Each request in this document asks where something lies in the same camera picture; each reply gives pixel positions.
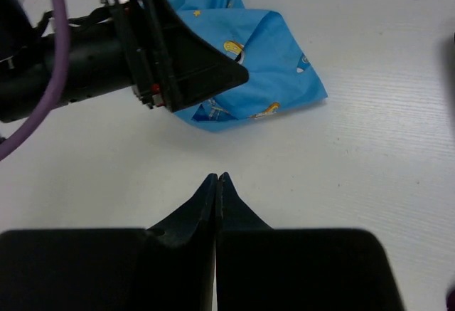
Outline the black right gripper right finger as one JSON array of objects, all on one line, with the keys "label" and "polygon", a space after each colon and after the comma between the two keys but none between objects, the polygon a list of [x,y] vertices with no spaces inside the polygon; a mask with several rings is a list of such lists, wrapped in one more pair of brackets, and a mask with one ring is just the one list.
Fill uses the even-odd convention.
[{"label": "black right gripper right finger", "polygon": [[379,240],[356,228],[274,229],[228,174],[215,197],[219,310],[402,310]]}]

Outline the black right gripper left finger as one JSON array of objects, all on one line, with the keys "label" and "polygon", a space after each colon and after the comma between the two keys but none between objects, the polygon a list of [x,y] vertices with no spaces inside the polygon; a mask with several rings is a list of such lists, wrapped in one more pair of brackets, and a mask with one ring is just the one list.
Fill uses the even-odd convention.
[{"label": "black right gripper left finger", "polygon": [[150,228],[3,232],[1,309],[209,310],[217,183]]}]

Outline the blue space print cloth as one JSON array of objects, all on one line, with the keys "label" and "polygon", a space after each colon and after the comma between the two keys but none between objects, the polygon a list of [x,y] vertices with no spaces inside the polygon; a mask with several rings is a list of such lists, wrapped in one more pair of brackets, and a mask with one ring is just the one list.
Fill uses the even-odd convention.
[{"label": "blue space print cloth", "polygon": [[328,94],[282,15],[242,0],[168,0],[198,36],[246,67],[249,80],[176,116],[215,132],[322,102]]}]

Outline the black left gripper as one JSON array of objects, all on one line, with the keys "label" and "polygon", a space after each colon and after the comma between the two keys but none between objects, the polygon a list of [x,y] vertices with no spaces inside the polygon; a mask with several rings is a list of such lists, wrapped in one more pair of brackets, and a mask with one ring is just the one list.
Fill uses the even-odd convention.
[{"label": "black left gripper", "polygon": [[56,107],[131,87],[171,112],[249,79],[247,69],[197,36],[168,0],[127,0],[68,19],[68,76]]}]

